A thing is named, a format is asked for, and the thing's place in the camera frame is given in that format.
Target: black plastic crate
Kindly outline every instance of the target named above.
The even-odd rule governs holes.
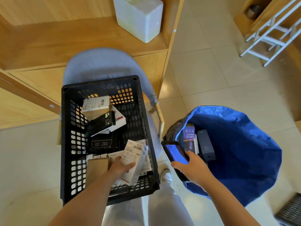
[[[124,185],[112,188],[107,205],[146,196],[159,189],[158,165],[139,77],[133,75],[70,84],[62,87],[61,199],[63,205],[85,189],[87,165],[85,124],[89,121],[81,112],[83,100],[107,95],[110,96],[113,105],[126,117],[126,125],[119,128],[120,150],[124,149],[128,139],[134,141],[146,139],[152,166],[152,171],[140,177],[136,186]]]
[[[301,225],[301,194],[296,193],[275,215],[280,225],[300,226]]]

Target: blue screen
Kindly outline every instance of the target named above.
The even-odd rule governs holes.
[[[179,145],[172,144],[166,145],[166,147],[174,161],[178,161],[183,164],[188,164],[188,160],[184,158],[184,152]]]

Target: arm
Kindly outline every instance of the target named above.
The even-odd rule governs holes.
[[[109,171],[69,201],[48,226],[101,225],[112,185],[134,166],[123,166],[117,157]]]
[[[171,162],[171,166],[180,170],[190,181],[208,193],[224,225],[260,225],[234,195],[213,176],[198,155],[190,151],[186,153],[189,156],[187,165],[174,161]]]

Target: blue tarp bag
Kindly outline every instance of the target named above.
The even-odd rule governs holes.
[[[207,130],[216,155],[208,167],[243,206],[274,185],[282,150],[246,114],[224,106],[199,106],[172,125],[164,140],[180,142],[179,135],[187,123],[194,124],[196,132]],[[209,197],[194,183],[184,185],[195,194]]]

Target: ladder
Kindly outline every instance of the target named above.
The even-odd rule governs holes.
[[[292,7],[287,13],[285,13],[277,22],[276,18],[280,16],[285,10],[287,10],[292,4],[296,3],[299,1],[294,7]],[[280,52],[282,52],[300,33],[301,33],[301,28],[297,30],[297,26],[301,23],[301,18],[295,22],[289,29],[281,27],[280,23],[282,23],[289,15],[291,15],[297,8],[301,6],[301,1],[300,0],[291,0],[286,6],[283,7],[275,16],[273,16],[269,21],[267,21],[259,30],[252,34],[246,42],[248,42],[250,39],[254,38],[252,45],[246,49],[240,57],[243,57],[246,53],[250,53],[254,56],[257,56],[265,61],[267,61],[263,66],[266,67]],[[269,27],[266,32],[264,32],[262,35],[259,35],[260,31],[263,30],[265,27]],[[284,34],[279,38],[275,39],[268,34],[272,30],[278,30],[283,32]],[[289,39],[286,42],[283,42],[282,40],[289,35]],[[272,50],[274,47],[276,47],[275,52],[272,57],[267,57],[265,55],[262,55],[258,52],[255,52],[251,50],[259,41],[265,42],[271,47],[268,49],[268,51]]]

